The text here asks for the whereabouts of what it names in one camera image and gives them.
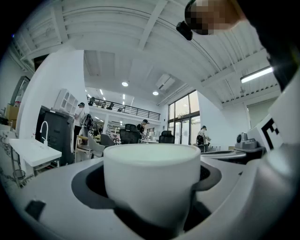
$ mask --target linear light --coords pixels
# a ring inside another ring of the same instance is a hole
[[[256,78],[258,78],[260,76],[266,75],[266,74],[271,73],[271,72],[273,72],[273,68],[272,67],[265,67],[265,68],[262,68],[262,69],[260,69],[258,71],[255,71],[255,72],[253,72],[253,73],[251,73],[249,75],[241,77],[240,80],[241,80],[242,83],[246,83],[246,82],[249,82],[249,81],[251,81],[253,79],[256,79]]]

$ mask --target person wearing cap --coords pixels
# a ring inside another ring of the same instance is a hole
[[[144,119],[142,123],[136,126],[137,130],[140,131],[140,139],[142,138],[142,136],[144,136],[144,129],[146,124],[148,124],[148,120]]]
[[[202,126],[201,130],[198,132],[198,135],[203,137],[205,152],[207,152],[207,147],[209,145],[209,141],[211,140],[211,138],[208,137],[207,129],[205,125]]]
[[[85,118],[84,106],[85,106],[84,103],[80,103],[78,105],[78,108],[76,109],[75,115],[74,115],[74,118],[75,118],[75,126],[74,126],[74,149],[75,149],[75,146],[76,146],[77,136],[79,135],[80,130],[81,130],[82,125],[83,125],[82,121],[84,121],[84,118]]]

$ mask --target balcony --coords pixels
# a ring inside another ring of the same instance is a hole
[[[110,102],[110,101],[104,101],[98,98],[95,98],[95,101],[91,103],[90,97],[87,97],[89,106],[98,107],[98,108],[104,108],[108,109],[114,112],[119,113],[127,113],[138,117],[143,117],[145,119],[154,119],[159,120],[160,113],[157,112],[151,112],[144,109],[131,107],[128,105],[123,105],[120,103]]]

